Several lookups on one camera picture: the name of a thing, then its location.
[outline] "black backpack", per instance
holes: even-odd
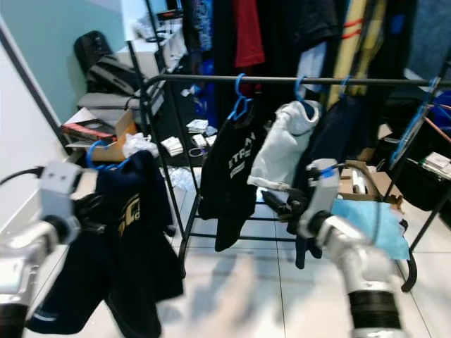
[[[88,92],[132,96],[139,89],[135,71],[113,56],[101,32],[93,30],[79,37],[74,43],[74,51],[85,74]]]

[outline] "light blue cloth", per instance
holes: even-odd
[[[346,218],[372,238],[378,203],[380,202],[336,199],[333,202],[332,214]],[[390,208],[390,204],[381,203],[381,221],[376,246],[387,252],[391,259],[409,259],[409,245],[401,235],[401,219],[400,214]]]

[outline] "black clothes rack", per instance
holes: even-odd
[[[198,232],[192,232],[192,226],[194,223],[194,219],[196,217],[197,207],[199,205],[200,201],[200,193],[199,193],[199,186],[196,181],[195,173],[194,173],[194,167],[191,162],[191,158],[188,154],[188,144],[189,140],[187,138],[187,134],[185,131],[185,128],[182,124],[182,120],[180,118],[180,111],[178,109],[177,101],[175,100],[175,94],[172,87],[172,82],[182,81],[182,82],[229,82],[231,84],[235,83],[237,77],[236,76],[215,76],[215,75],[169,75],[165,74],[164,70],[163,73],[160,75],[157,75],[149,81],[147,81],[146,84],[144,84],[144,81],[142,79],[142,74],[140,72],[140,67],[138,65],[136,55],[132,46],[132,42],[128,42],[128,47],[130,50],[131,59],[133,62],[133,66],[135,68],[135,72],[137,75],[137,79],[140,84],[140,89],[142,95],[140,95],[140,113],[141,113],[141,121],[142,121],[142,129],[145,134],[151,134],[153,141],[156,143],[156,146],[160,153],[160,162],[161,166],[163,168],[164,175],[166,177],[166,181],[168,184],[168,190],[171,197],[171,201],[173,203],[175,216],[177,218],[178,227],[182,236],[182,242],[180,245],[180,250],[178,253],[178,257],[180,259],[181,268],[183,270],[184,275],[185,272],[185,256],[187,251],[187,244],[190,239],[190,237],[207,237],[207,238],[215,238],[216,235],[214,234],[204,234],[204,233],[198,233]],[[260,83],[260,84],[287,84],[287,85],[294,85],[296,82],[296,77],[243,77],[243,82],[248,83]],[[150,88],[153,84],[160,82],[160,81],[166,81],[164,85],[164,91],[166,93],[166,99],[169,101],[169,104],[171,105],[171,110],[173,111],[173,115],[175,118],[175,123],[178,126],[178,136],[180,137],[180,141],[182,142],[183,148],[184,148],[184,154],[186,157],[186,160],[188,162],[188,165],[190,167],[191,176],[194,182],[194,188],[196,190],[196,196],[194,198],[194,203],[191,207],[190,215],[187,219],[186,226],[183,227],[183,223],[180,217],[180,211],[178,210],[177,201],[175,200],[175,194],[173,191],[173,185],[171,183],[171,180],[169,178],[168,173],[168,166],[166,159],[162,154],[164,154],[163,147],[158,140],[156,136],[156,128],[155,128],[155,121],[154,121],[154,115],[152,114],[152,105],[150,104],[150,98],[147,94],[146,90]],[[305,78],[302,81],[303,84],[315,84],[315,85],[340,85],[342,84],[342,79],[333,79],[333,78]],[[395,79],[349,79],[346,82],[347,85],[368,85],[368,86],[428,86],[429,81],[425,80],[395,80]],[[451,81],[439,81],[437,83],[436,87],[451,87]],[[274,221],[277,220],[276,218],[249,218],[249,220],[269,220]],[[241,236],[239,239],[249,239],[249,240],[259,240],[259,241],[278,241],[278,242],[294,242],[294,239],[284,239],[284,238],[276,238],[276,237],[252,237],[252,236]]]
[[[442,64],[442,68],[440,69],[440,73],[439,73],[438,77],[443,79],[446,76],[446,73],[448,72],[448,70],[450,68],[451,68],[451,46],[447,50],[446,57]],[[400,164],[398,165],[399,168],[397,169],[396,173],[394,173],[392,183],[390,184],[390,186],[388,188],[388,192],[385,195],[385,198],[387,198],[388,193],[391,191],[393,185],[397,182],[397,179],[401,175],[405,160],[407,159],[409,152],[412,149],[412,146],[413,146],[413,142],[412,142],[411,146],[408,149],[406,149],[404,156],[403,156],[404,158],[401,158]],[[418,277],[418,268],[416,266],[416,261],[415,261],[415,257],[414,257],[414,250],[416,248],[416,245],[418,245],[418,243],[420,242],[421,238],[423,238],[424,234],[426,233],[427,229],[431,225],[434,218],[442,210],[443,206],[449,199],[451,199],[451,182],[448,181],[445,193],[443,193],[443,195],[440,197],[438,203],[435,205],[434,209],[431,211],[431,214],[429,215],[428,219],[423,224],[418,235],[415,237],[414,241],[412,242],[412,244],[409,247],[410,259],[407,261],[407,267],[409,268],[409,272],[407,274],[405,283],[401,286],[401,290],[404,292],[409,292],[410,290],[412,290],[412,288],[414,287],[414,285],[416,283],[416,279]]]

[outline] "yellow garment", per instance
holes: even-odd
[[[343,29],[343,37],[352,35],[351,37],[342,38],[340,50],[338,52],[335,69],[333,71],[334,78],[347,77],[351,71],[354,55],[359,45],[360,30],[362,29],[362,22],[356,25],[346,27],[346,23],[353,23],[354,21],[362,20],[365,12],[366,0],[353,0],[350,2],[345,21],[345,28]],[[340,86],[333,85],[330,88],[329,100],[327,107],[330,108],[340,98]]]
[[[356,73],[354,76],[356,79],[366,78],[368,75],[369,64],[381,47],[382,41],[379,39],[379,34],[381,33],[386,6],[387,0],[378,0],[376,7],[374,8],[373,15],[361,47],[360,57],[357,61]],[[365,95],[366,88],[367,86],[363,85],[352,86],[349,93],[352,95]]]

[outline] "white tiled floor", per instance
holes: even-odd
[[[94,174],[88,175],[85,186],[94,182],[90,175]],[[185,224],[194,194],[175,188],[175,197]],[[407,202],[403,209],[409,220],[406,238],[412,242],[428,213]],[[254,216],[273,217],[273,212],[261,205]],[[247,221],[242,234],[292,237],[285,228],[279,222]],[[193,231],[214,234],[216,222],[196,219]],[[171,241],[178,251],[179,231]],[[64,252],[64,247],[59,248],[41,270],[34,306],[50,288]],[[419,278],[412,293],[400,291],[403,280],[394,266],[402,323],[412,338],[451,337],[451,231],[439,217],[416,252]],[[243,263],[248,257],[252,258],[251,265]],[[298,270],[294,262],[293,243],[239,241],[217,253],[214,239],[193,238],[185,261],[184,296],[158,305],[163,337],[349,337],[352,322],[340,273],[326,258],[316,260],[309,253],[304,270]],[[218,313],[222,315],[219,321],[215,317]],[[234,324],[227,326],[227,320]],[[26,334],[28,338],[40,336],[29,331]],[[112,338],[121,334],[107,307],[101,304],[75,336]]]

